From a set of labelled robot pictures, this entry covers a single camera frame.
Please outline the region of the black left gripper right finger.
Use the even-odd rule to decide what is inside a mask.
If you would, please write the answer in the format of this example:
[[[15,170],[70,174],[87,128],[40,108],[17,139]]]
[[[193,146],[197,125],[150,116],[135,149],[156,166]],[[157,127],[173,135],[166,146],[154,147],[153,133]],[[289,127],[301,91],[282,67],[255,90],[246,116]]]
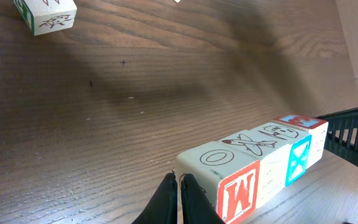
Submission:
[[[180,181],[184,224],[224,224],[192,174]]]

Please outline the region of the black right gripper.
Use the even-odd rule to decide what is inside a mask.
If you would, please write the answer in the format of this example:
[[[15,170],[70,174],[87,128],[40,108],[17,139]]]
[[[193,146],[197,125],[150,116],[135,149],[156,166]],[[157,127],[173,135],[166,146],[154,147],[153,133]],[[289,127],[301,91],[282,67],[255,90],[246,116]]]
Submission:
[[[328,122],[324,148],[358,167],[358,107],[318,118]]]

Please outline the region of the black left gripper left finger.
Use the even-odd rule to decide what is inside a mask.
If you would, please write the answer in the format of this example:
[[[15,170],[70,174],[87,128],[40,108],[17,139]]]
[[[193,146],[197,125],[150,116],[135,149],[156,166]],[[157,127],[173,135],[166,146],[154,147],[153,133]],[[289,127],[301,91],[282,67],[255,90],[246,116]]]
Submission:
[[[170,172],[132,224],[177,224],[177,190],[175,174]]]

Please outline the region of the red letter wooden block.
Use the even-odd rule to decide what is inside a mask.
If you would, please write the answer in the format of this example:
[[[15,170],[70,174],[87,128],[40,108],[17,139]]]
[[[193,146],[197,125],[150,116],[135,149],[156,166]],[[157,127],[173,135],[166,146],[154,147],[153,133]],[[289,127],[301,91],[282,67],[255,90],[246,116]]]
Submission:
[[[175,158],[181,180],[193,174],[225,223],[240,223],[256,208],[260,161],[221,142],[212,141]]]

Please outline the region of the blue X wooden block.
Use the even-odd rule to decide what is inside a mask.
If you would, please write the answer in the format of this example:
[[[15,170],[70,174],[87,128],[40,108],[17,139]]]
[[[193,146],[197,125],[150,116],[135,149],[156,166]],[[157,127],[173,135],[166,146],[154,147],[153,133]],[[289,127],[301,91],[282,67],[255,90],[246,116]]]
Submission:
[[[251,130],[263,150],[262,165],[272,171],[281,187],[288,187],[307,170],[312,136],[278,123],[266,123]]]

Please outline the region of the yellow M wooden block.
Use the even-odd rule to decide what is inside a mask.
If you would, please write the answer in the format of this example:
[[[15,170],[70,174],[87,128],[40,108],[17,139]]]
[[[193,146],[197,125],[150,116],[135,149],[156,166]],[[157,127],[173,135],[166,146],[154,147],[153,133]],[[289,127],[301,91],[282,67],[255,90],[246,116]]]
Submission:
[[[285,187],[291,146],[257,131],[243,130],[219,140],[260,161],[256,207],[260,208]]]

